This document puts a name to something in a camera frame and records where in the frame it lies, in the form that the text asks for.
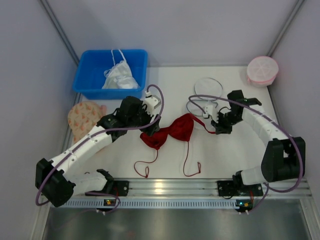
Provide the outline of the red bra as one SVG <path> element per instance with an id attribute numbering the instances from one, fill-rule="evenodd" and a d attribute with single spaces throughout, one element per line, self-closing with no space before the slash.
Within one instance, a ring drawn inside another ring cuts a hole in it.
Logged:
<path id="1" fill-rule="evenodd" d="M 168 127 L 163 127 L 160 128 L 159 131 L 157 131 L 155 134 L 153 134 L 152 136 L 148 136 L 146 133 L 142 132 L 140 134 L 140 139 L 151 149 L 154 149 L 156 152 L 155 158 L 153 161 L 136 161 L 133 164 L 133 169 L 134 171 L 143 178 L 148 178 L 149 177 L 149 173 L 150 173 L 150 169 L 149 169 L 149 164 L 154 163 L 159 156 L 159 149 L 165 144 L 165 142 L 167 141 L 168 136 L 171 136 L 173 139 L 181 141 L 181 142 L 186 142 L 187 143 L 187 152 L 186 152 L 186 157 L 185 160 L 183 162 L 183 167 L 182 167 L 182 173 L 185 177 L 193 177 L 196 175 L 199 175 L 201 173 L 201 168 L 202 165 L 200 162 L 197 162 L 197 172 L 193 173 L 193 174 L 186 174 L 185 173 L 185 167 L 186 167 L 186 163 L 189 157 L 189 150 L 190 150 L 190 139 L 193 133 L 193 129 L 194 129 L 194 125 L 195 123 L 200 124 L 204 130 L 212 135 L 216 134 L 216 131 L 210 131 L 208 130 L 208 128 L 206 127 L 205 123 L 200 120 L 198 117 L 196 117 L 195 115 L 191 114 L 191 113 L 186 113 L 180 117 L 178 117 L 177 119 L 175 119 L 172 124 Z M 144 174 L 139 173 L 139 171 L 136 168 L 136 164 L 139 163 L 143 163 L 143 164 L 147 164 L 147 166 L 144 169 Z"/>

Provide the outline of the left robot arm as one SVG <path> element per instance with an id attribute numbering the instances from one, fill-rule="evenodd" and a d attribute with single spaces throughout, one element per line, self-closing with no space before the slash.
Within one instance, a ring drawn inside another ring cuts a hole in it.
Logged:
<path id="1" fill-rule="evenodd" d="M 76 175 L 76 170 L 103 148 L 114 143 L 131 130 L 152 136 L 158 132 L 164 98 L 147 94 L 140 100 L 127 96 L 113 113 L 103 116 L 81 140 L 50 160 L 36 164 L 35 203 L 42 206 L 40 196 L 55 207 L 64 205 L 71 197 L 81 194 L 107 196 L 114 188 L 114 178 L 104 169 Z"/>

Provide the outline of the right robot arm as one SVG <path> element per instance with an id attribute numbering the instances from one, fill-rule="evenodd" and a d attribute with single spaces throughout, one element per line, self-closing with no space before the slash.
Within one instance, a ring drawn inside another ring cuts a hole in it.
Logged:
<path id="1" fill-rule="evenodd" d="M 229 111 L 217 113 L 211 121 L 216 134 L 230 134 L 233 126 L 244 121 L 257 134 L 266 149 L 260 165 L 236 172 L 236 186 L 252 186 L 298 179 L 305 174 L 306 143 L 302 137 L 292 137 L 262 107 L 257 98 L 246 98 L 241 90 L 233 90 L 225 99 Z"/>

